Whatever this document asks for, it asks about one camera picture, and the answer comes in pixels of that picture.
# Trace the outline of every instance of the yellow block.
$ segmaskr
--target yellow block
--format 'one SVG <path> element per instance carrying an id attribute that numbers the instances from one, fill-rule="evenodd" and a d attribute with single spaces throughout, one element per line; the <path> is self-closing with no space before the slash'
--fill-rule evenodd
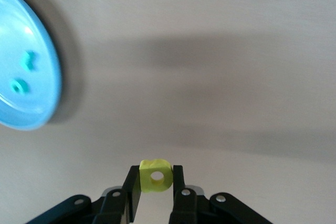
<path id="1" fill-rule="evenodd" d="M 141 191 L 166 191 L 173 184 L 173 170 L 171 164 L 164 159 L 143 160 L 140 163 L 140 185 Z M 152 178 L 152 174 L 159 172 L 163 174 L 161 179 Z"/>

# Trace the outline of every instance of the teal nut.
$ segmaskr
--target teal nut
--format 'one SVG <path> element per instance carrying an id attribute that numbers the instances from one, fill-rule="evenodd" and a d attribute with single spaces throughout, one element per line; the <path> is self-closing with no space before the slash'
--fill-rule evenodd
<path id="1" fill-rule="evenodd" d="M 36 55 L 33 51 L 24 52 L 21 62 L 20 62 L 21 67 L 27 72 L 34 71 L 35 70 L 35 67 L 34 67 L 35 58 L 36 58 Z"/>
<path id="2" fill-rule="evenodd" d="M 28 84 L 22 79 L 14 79 L 11 81 L 10 88 L 13 92 L 17 94 L 25 95 L 29 93 Z"/>

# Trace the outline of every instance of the yellow plastic piece with hole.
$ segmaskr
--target yellow plastic piece with hole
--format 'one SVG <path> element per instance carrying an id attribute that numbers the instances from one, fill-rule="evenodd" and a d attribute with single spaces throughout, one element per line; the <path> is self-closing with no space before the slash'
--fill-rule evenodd
<path id="1" fill-rule="evenodd" d="M 166 191 L 173 184 L 173 170 L 171 164 L 164 159 L 143 160 L 140 163 L 140 185 L 141 191 Z M 152 174 L 159 172 L 163 174 L 161 179 L 152 178 Z"/>

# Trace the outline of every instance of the silver screw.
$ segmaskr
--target silver screw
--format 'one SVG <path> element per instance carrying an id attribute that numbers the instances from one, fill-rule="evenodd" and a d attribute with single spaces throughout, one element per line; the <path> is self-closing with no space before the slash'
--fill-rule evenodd
<path id="1" fill-rule="evenodd" d="M 188 196 L 188 195 L 190 195 L 190 191 L 188 189 L 183 189 L 182 190 L 182 195 Z"/>
<path id="2" fill-rule="evenodd" d="M 84 203 L 84 200 L 83 199 L 77 199 L 75 201 L 75 205 L 80 205 L 80 204 L 83 204 Z"/>
<path id="3" fill-rule="evenodd" d="M 223 195 L 217 195 L 216 200 L 218 202 L 225 202 L 226 198 Z"/>
<path id="4" fill-rule="evenodd" d="M 119 197 L 120 196 L 120 192 L 119 191 L 115 191 L 113 194 L 112 194 L 112 197 Z"/>

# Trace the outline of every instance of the blue plate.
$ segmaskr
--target blue plate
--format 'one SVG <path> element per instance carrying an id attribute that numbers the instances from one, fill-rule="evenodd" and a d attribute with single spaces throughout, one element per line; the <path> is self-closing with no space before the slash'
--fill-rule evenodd
<path id="1" fill-rule="evenodd" d="M 46 28 L 23 0 L 0 0 L 0 123 L 41 127 L 60 94 L 60 64 Z"/>

